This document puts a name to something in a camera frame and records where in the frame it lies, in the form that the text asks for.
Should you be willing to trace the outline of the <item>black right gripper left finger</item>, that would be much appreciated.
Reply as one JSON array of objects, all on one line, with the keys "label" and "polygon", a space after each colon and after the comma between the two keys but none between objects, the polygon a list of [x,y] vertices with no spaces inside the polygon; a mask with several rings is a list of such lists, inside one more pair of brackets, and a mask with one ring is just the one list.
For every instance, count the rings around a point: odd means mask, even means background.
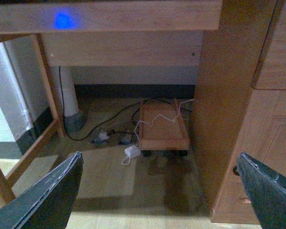
[{"label": "black right gripper left finger", "polygon": [[76,152],[0,209],[0,229],[66,228],[82,172],[83,156]]}]

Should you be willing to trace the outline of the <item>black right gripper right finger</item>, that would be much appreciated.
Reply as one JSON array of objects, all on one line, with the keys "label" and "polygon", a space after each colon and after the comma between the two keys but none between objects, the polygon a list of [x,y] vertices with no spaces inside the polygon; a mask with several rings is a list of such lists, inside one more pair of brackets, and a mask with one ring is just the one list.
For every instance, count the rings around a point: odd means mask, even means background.
[{"label": "black right gripper right finger", "polygon": [[242,152],[237,171],[263,229],[286,229],[286,177]]}]

